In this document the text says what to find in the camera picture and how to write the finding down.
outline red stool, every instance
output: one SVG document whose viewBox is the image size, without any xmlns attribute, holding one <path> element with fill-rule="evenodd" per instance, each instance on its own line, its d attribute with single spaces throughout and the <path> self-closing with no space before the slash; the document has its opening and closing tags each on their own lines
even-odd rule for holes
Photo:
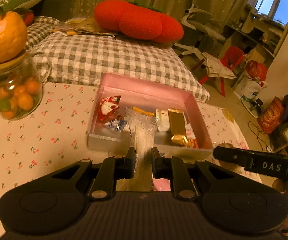
<svg viewBox="0 0 288 240">
<path fill-rule="evenodd" d="M 238 64 L 241 63 L 242 59 L 244 58 L 245 54 L 242 49 L 236 46 L 230 46 L 229 49 L 225 52 L 224 57 L 220 60 L 223 66 L 233 70 Z M 196 70 L 199 66 L 204 63 L 204 59 L 200 60 L 193 68 L 192 72 Z M 203 77 L 198 82 L 203 84 L 205 81 L 208 80 L 208 76 Z M 224 89 L 224 78 L 220 78 L 221 81 L 221 94 L 225 96 L 225 89 Z"/>
</svg>

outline floral tablecloth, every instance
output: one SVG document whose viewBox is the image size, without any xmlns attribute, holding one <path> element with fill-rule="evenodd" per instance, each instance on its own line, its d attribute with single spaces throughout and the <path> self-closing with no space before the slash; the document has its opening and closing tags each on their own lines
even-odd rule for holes
<svg viewBox="0 0 288 240">
<path fill-rule="evenodd" d="M 81 159 L 102 162 L 105 153 L 87 149 L 86 133 L 97 88 L 46 83 L 33 114 L 18 121 L 0 117 L 0 197 L 23 183 Z M 215 106 L 198 103 L 214 144 L 248 148 L 238 125 Z M 212 156 L 209 161 L 219 164 Z M 257 174 L 241 174 L 260 181 Z M 0 223 L 0 236 L 4 233 Z"/>
</svg>

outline pink tray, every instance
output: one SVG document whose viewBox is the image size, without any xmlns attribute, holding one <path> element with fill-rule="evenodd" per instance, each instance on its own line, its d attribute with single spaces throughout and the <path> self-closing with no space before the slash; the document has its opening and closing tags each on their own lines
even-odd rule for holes
<svg viewBox="0 0 288 240">
<path fill-rule="evenodd" d="M 120 112 L 123 112 L 126 107 L 132 108 L 133 106 L 150 112 L 155 112 L 156 109 L 167 110 L 170 107 L 183 109 L 187 121 L 192 125 L 199 148 L 213 149 L 200 109 L 191 93 L 156 82 L 112 73 L 105 73 L 100 83 L 88 130 L 89 149 L 123 154 L 131 145 L 128 133 L 113 132 L 97 122 L 100 100 L 103 97 L 117 95 L 121 95 Z M 184 149 L 187 153 L 196 151 L 196 149 L 173 145 L 170 132 L 156 132 L 154 144 L 160 146 L 159 149 L 163 148 L 164 151 L 167 149 L 171 152 L 183 151 Z"/>
</svg>

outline red knitted pillow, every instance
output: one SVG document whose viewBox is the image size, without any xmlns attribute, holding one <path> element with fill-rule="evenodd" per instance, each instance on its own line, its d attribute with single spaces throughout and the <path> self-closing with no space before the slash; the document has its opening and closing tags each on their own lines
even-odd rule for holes
<svg viewBox="0 0 288 240">
<path fill-rule="evenodd" d="M 121 0 L 99 3 L 94 17 L 102 28 L 141 40 L 165 43 L 180 40 L 184 34 L 182 25 L 174 18 Z"/>
</svg>

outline checkered blanket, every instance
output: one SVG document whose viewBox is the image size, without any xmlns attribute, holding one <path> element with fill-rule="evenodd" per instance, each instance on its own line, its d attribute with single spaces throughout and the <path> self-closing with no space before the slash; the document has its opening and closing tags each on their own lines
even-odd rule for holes
<svg viewBox="0 0 288 240">
<path fill-rule="evenodd" d="M 110 36 L 52 33 L 31 50 L 50 59 L 51 81 L 99 86 L 105 72 L 154 81 L 190 91 L 205 102 L 209 92 L 200 85 L 176 53 L 164 45 Z M 42 66 L 43 55 L 33 61 Z"/>
</svg>

